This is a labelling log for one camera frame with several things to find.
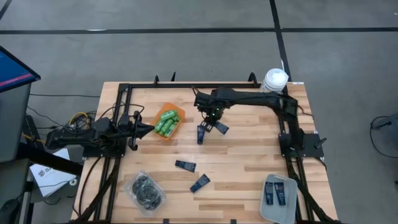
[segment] clear plastic bag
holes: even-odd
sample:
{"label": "clear plastic bag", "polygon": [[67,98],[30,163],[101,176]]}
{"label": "clear plastic bag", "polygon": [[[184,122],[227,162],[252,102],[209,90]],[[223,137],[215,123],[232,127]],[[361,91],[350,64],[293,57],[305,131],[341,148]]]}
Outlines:
{"label": "clear plastic bag", "polygon": [[123,191],[128,194],[144,217],[152,217],[166,201],[164,191],[143,170],[140,170],[132,180],[123,185]]}

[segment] orange bowl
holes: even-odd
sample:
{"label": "orange bowl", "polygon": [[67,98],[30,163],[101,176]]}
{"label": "orange bowl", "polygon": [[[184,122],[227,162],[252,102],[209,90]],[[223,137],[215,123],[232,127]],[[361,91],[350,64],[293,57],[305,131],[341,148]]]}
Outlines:
{"label": "orange bowl", "polygon": [[178,113],[178,115],[180,116],[181,119],[180,119],[180,121],[177,123],[177,125],[175,126],[173,132],[170,134],[170,136],[169,136],[168,138],[167,138],[167,137],[164,137],[164,136],[161,136],[161,135],[159,135],[159,134],[156,133],[156,135],[158,135],[160,138],[162,138],[162,139],[164,139],[164,140],[166,140],[166,141],[168,141],[169,139],[171,139],[171,138],[173,137],[173,135],[176,133],[178,127],[181,125],[181,123],[184,122],[184,119],[185,119],[185,111],[184,111],[183,109],[179,108],[178,106],[175,106],[174,104],[167,102],[167,103],[165,103],[165,104],[163,105],[162,109],[160,109],[160,111],[156,114],[155,119],[150,123],[150,125],[155,126],[155,125],[157,124],[157,122],[160,120],[160,116],[161,116],[164,112],[169,111],[169,110],[177,110],[177,113]]}

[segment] white paper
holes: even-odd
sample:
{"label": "white paper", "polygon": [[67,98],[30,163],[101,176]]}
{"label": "white paper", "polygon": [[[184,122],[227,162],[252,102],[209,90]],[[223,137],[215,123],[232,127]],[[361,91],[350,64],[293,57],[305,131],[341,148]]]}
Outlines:
{"label": "white paper", "polygon": [[[63,148],[58,152],[53,153],[53,155],[70,160],[67,148]],[[43,197],[48,197],[52,193],[56,192],[59,188],[67,184],[70,180],[76,178],[76,175],[61,172],[38,164],[31,165],[30,171],[32,171]]]}

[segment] gray floor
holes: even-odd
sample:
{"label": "gray floor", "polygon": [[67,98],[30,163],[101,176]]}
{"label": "gray floor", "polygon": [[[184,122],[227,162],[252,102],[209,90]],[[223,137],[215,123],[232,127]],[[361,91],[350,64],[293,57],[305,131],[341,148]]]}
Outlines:
{"label": "gray floor", "polygon": [[[398,1],[276,0],[281,26],[398,26]],[[0,29],[272,27],[264,0],[13,0]],[[398,112],[398,32],[283,34],[293,81],[305,82],[324,145],[339,219],[396,223],[398,162],[378,154],[369,123]],[[240,81],[280,67],[274,33],[0,35],[0,44],[42,76],[32,93],[99,95],[105,81]],[[98,99],[31,97],[56,121],[95,110]],[[49,121],[34,115],[37,126]],[[398,156],[380,132],[376,144]],[[74,199],[37,203],[33,223],[66,222]]]}

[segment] dark object in plastic bag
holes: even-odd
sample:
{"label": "dark object in plastic bag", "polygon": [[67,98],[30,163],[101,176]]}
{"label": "dark object in plastic bag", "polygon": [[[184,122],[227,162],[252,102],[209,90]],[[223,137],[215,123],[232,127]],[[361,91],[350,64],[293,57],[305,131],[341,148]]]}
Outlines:
{"label": "dark object in plastic bag", "polygon": [[140,176],[132,185],[132,193],[136,195],[137,202],[146,210],[155,210],[162,201],[159,191],[145,175]]}

